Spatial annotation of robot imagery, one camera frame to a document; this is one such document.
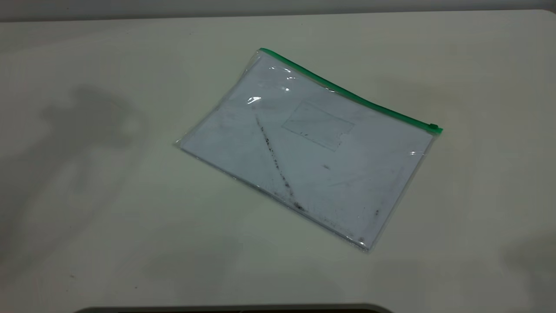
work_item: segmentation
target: black dirt mark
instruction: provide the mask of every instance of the black dirt mark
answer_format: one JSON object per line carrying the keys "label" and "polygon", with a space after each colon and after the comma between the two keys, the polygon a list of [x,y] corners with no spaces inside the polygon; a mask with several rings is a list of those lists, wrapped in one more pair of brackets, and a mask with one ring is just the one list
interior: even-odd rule
{"label": "black dirt mark", "polygon": [[306,211],[298,202],[294,202],[294,207],[302,212]]}
{"label": "black dirt mark", "polygon": [[276,166],[276,169],[278,170],[278,173],[280,174],[280,177],[284,181],[284,186],[286,186],[288,192],[290,193],[290,196],[293,198],[294,197],[294,191],[291,189],[290,183],[288,183],[286,178],[284,177],[284,174],[282,173],[282,170],[280,170],[280,166],[278,166],[278,160],[276,159],[276,154],[274,153],[274,150],[272,149],[272,145],[270,144],[269,137],[266,135],[265,128],[262,127],[261,122],[259,121],[259,118],[257,116],[255,117],[255,119],[257,120],[257,125],[261,129],[262,135],[265,137],[266,146],[268,147],[268,149],[270,151],[270,155],[272,155],[274,165]]}

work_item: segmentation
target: white wall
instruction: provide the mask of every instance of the white wall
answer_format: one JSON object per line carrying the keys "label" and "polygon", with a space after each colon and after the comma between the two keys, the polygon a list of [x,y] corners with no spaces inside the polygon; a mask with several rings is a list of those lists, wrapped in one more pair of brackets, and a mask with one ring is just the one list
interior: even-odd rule
{"label": "white wall", "polygon": [[0,21],[554,9],[556,0],[2,0]]}

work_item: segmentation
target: table surface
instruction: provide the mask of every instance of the table surface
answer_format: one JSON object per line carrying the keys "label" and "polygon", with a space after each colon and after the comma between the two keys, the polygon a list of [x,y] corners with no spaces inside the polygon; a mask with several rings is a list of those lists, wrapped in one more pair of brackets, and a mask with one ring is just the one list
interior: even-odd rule
{"label": "table surface", "polygon": [[[0,311],[556,308],[556,16],[0,24]],[[445,128],[364,253],[176,149],[270,48]]]}

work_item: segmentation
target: transparent plastic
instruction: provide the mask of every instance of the transparent plastic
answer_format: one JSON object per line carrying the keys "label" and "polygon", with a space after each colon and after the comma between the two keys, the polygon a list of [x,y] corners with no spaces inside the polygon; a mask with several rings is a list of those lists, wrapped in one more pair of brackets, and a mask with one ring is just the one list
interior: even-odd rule
{"label": "transparent plastic", "polygon": [[441,132],[262,48],[176,145],[369,250]]}

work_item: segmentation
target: zipper track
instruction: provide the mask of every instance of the zipper track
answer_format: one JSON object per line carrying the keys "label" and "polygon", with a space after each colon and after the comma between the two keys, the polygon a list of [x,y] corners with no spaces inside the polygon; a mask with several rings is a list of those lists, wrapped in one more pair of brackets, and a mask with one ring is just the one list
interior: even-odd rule
{"label": "zipper track", "polygon": [[401,113],[398,113],[396,111],[392,111],[392,110],[387,109],[387,108],[385,108],[383,106],[380,106],[378,104],[372,103],[371,101],[365,100],[362,97],[357,96],[353,92],[347,91],[347,90],[343,89],[342,87],[340,87],[340,86],[338,86],[338,85],[320,77],[319,75],[309,71],[308,69],[306,69],[306,68],[304,68],[304,67],[302,67],[302,66],[300,66],[300,65],[298,65],[298,64],[296,64],[296,63],[294,63],[294,62],[292,62],[292,61],[290,61],[286,58],[284,58],[283,56],[279,55],[278,53],[276,53],[272,50],[269,50],[269,49],[266,49],[266,48],[260,48],[259,51],[262,51],[262,52],[272,56],[273,58],[281,61],[282,63],[285,63],[285,64],[291,66],[296,71],[298,71],[298,72],[302,73],[303,75],[313,79],[314,81],[316,81],[320,85],[325,86],[328,89],[337,92],[338,94],[350,99],[353,102],[364,105],[364,106],[366,106],[370,109],[373,109],[375,111],[384,113],[384,114],[386,114],[388,116],[391,116],[393,118],[402,120],[402,121],[404,121],[408,124],[411,124],[415,127],[426,130],[433,135],[440,135],[443,131],[443,129],[438,127],[438,125],[436,125],[436,124],[427,124],[427,123],[422,122],[420,120],[410,118],[409,116],[403,115]]}

